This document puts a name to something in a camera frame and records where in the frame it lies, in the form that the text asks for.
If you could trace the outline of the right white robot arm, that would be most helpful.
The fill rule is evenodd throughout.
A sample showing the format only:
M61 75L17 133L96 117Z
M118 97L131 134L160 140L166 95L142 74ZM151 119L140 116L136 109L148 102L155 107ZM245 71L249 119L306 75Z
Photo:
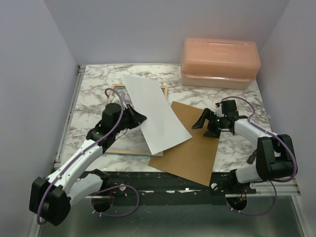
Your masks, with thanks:
M256 145L248 166L229 173L228 190L234 194L245 184L265 181L289 182L297 174L298 167L292 139L287 134L277 134L252 121L254 114L242 116L236 104L236 96L229 96L216 103L217 110L205 108L192 129L207 126L205 137L219 138L222 132L240 135Z

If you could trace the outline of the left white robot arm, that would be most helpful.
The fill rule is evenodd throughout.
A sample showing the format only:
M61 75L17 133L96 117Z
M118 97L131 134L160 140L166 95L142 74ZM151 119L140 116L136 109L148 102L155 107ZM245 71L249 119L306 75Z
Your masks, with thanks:
M134 129L146 119L130 104L107 104L101 120L89 130L76 153L49 176L38 177L32 183L29 210L36 214L37 223L43 225L49 222L58 226L66 219L71 207L86 196L129 188L127 184L111 187L109 180L97 169L85 177L82 174L105 153L122 130Z

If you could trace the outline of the glossy plant photo board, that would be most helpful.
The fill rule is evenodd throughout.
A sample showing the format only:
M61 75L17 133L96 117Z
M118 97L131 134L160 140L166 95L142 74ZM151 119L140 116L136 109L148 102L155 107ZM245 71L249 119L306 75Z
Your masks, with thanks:
M157 80L123 76L122 81L135 111L147 117L140 128L152 155L192 138L172 110Z

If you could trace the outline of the brown fibreboard backing board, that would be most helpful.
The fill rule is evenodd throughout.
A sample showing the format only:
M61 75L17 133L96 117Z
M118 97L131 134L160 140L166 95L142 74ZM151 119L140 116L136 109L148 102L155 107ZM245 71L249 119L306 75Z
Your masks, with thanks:
M164 151L161 157L151 157L149 166L209 186L219 139L204 137L207 120L203 128L192 129L201 116L202 109L175 101L172 102L171 108L192 138Z

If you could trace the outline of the orange translucent plastic box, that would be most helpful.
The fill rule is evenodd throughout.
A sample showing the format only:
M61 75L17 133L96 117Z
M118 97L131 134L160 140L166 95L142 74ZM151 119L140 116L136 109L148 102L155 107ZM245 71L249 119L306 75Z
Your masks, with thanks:
M181 84L225 89L247 89L261 67L251 41L187 38L181 57Z

